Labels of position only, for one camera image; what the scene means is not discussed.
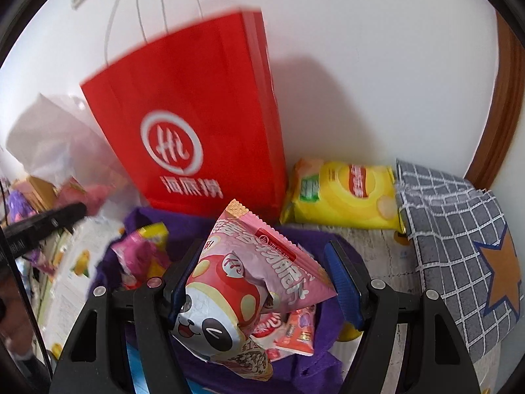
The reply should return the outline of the person left hand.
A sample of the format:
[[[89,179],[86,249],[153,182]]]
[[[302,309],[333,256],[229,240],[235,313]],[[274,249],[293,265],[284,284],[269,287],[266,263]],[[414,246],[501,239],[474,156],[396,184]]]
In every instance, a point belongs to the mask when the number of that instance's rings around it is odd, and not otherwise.
[[[1,275],[0,295],[5,304],[1,340],[14,356],[26,358],[32,351],[34,330],[12,274]]]

